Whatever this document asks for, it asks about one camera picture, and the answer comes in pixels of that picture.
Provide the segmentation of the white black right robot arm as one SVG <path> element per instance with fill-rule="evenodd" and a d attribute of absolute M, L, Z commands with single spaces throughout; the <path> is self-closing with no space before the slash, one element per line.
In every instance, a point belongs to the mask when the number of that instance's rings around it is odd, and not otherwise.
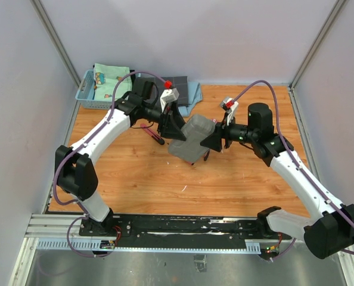
<path fill-rule="evenodd" d="M 250 144 L 258 158 L 279 174 L 306 207 L 309 217 L 272 206 L 257 214 L 257 233 L 262 238 L 282 233 L 305 242 L 319 259 L 354 245 L 354 204 L 345 205 L 333 196 L 303 164 L 293 146 L 274 131 L 267 104 L 248 106 L 246 125 L 235 122 L 238 103 L 231 98 L 220 104 L 225 114 L 201 145 L 220 151 L 232 142 Z"/>

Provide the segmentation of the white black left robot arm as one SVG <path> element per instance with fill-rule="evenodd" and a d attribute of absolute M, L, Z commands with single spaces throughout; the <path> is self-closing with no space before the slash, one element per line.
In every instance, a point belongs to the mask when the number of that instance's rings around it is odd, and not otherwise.
<path fill-rule="evenodd" d="M 87 135 L 71 147 L 59 146 L 55 152 L 53 188 L 70 194 L 102 236 L 118 227 L 112 209 L 97 191 L 95 164 L 101 154 L 140 119 L 157 123 L 157 132 L 163 138 L 185 139 L 181 131 L 185 122 L 177 106 L 179 92 L 168 80 L 164 87 L 153 102 L 148 102 L 151 82 L 137 78 L 132 89 L 112 102 L 107 114 Z"/>

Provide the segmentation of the grey plastic tool case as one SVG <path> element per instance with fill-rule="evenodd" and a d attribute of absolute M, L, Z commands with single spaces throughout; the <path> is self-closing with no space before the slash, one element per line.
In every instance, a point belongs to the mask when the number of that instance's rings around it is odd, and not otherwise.
<path fill-rule="evenodd" d="M 199 114 L 193 115 L 182 127 L 182 133 L 186 140 L 171 140 L 168 146 L 168 153 L 189 163 L 195 163 L 208 150 L 208 147 L 201 146 L 201 141 L 206 139 L 215 130 L 216 123 Z"/>

